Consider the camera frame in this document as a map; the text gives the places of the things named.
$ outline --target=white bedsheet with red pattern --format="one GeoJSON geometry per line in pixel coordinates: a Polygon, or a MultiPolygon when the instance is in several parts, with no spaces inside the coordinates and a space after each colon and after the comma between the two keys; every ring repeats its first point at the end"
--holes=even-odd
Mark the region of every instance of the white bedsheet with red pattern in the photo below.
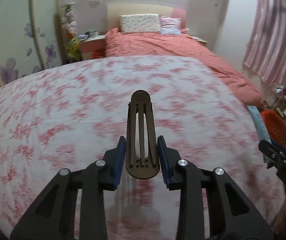
{"type": "MultiPolygon", "coordinates": [[[[224,168],[272,220],[283,184],[265,168],[250,114],[212,71],[186,57],[111,57],[0,88],[0,228],[7,236],[61,168],[83,169],[126,136],[127,104],[138,89],[151,95],[156,136],[200,168],[224,168]]],[[[124,169],[118,190],[105,193],[105,212],[109,239],[174,239],[179,192],[166,189],[161,173],[143,181],[124,169]]]]}

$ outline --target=pillow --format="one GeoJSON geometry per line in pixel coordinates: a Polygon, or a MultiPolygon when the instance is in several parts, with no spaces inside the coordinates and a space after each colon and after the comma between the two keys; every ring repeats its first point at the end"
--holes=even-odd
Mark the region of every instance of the pillow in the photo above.
{"type": "Polygon", "coordinates": [[[158,14],[132,14],[119,17],[122,33],[159,33],[161,30],[158,14]]]}
{"type": "Polygon", "coordinates": [[[182,35],[180,18],[161,17],[161,34],[182,35]]]}

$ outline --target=pink duvet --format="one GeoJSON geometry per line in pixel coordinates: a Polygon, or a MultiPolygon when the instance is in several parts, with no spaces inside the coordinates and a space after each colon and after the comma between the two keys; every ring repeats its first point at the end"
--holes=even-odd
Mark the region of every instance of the pink duvet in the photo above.
{"type": "Polygon", "coordinates": [[[227,85],[245,105],[261,107],[263,98],[256,87],[232,66],[194,41],[190,35],[158,33],[122,34],[117,28],[106,34],[106,55],[178,55],[199,59],[227,85]]]}

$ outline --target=pink headboard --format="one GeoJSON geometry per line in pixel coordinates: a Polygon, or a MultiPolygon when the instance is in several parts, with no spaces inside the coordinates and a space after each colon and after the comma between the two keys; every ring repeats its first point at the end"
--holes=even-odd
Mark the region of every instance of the pink headboard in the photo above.
{"type": "Polygon", "coordinates": [[[181,27],[182,29],[185,29],[185,26],[186,26],[186,11],[185,10],[179,9],[179,8],[173,8],[171,17],[181,18],[182,19],[181,27]]]}

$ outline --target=striped curtain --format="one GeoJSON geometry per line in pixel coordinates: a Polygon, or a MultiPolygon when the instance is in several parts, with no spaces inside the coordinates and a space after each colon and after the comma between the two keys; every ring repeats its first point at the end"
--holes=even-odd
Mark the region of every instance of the striped curtain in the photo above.
{"type": "Polygon", "coordinates": [[[286,0],[258,0],[243,63],[268,86],[286,83],[286,0]]]}

